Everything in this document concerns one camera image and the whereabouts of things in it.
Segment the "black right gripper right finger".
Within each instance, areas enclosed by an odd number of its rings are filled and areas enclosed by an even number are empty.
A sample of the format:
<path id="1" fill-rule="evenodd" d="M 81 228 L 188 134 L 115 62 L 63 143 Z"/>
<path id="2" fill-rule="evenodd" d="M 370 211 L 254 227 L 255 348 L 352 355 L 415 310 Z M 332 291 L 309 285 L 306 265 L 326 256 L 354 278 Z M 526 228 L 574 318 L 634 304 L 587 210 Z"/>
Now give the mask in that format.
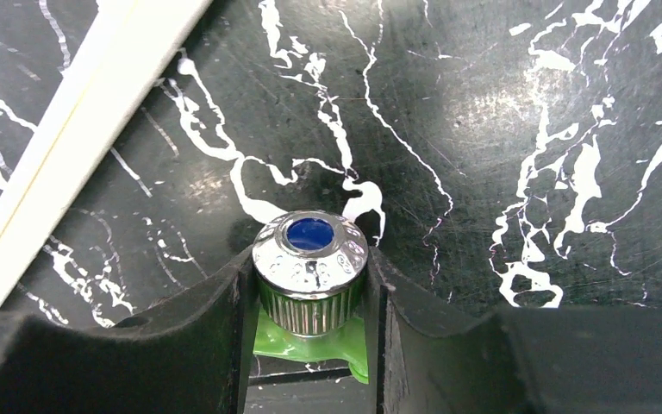
<path id="1" fill-rule="evenodd" d="M 504 305 L 475 318 L 372 248 L 375 413 L 662 413 L 662 309 Z"/>

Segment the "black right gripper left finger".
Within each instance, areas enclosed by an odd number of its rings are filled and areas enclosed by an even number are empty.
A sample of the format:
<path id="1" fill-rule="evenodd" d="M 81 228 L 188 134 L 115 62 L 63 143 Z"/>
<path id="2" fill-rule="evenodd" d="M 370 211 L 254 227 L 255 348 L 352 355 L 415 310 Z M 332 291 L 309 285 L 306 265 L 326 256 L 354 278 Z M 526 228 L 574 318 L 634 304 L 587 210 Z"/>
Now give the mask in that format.
<path id="1" fill-rule="evenodd" d="M 0 413 L 240 413 L 258 318 L 249 250 L 109 329 L 0 311 Z"/>

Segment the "green water faucet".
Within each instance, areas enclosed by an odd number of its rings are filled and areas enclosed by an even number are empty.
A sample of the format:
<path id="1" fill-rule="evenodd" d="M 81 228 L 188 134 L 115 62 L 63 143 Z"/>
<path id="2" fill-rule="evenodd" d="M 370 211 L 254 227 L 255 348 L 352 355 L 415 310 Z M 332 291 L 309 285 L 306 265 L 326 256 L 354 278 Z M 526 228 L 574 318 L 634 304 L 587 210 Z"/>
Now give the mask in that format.
<path id="1" fill-rule="evenodd" d="M 361 229 L 320 210 L 278 216 L 252 245 L 262 309 L 256 355 L 315 363 L 345 361 L 369 381 L 365 325 L 357 314 L 369 246 Z"/>

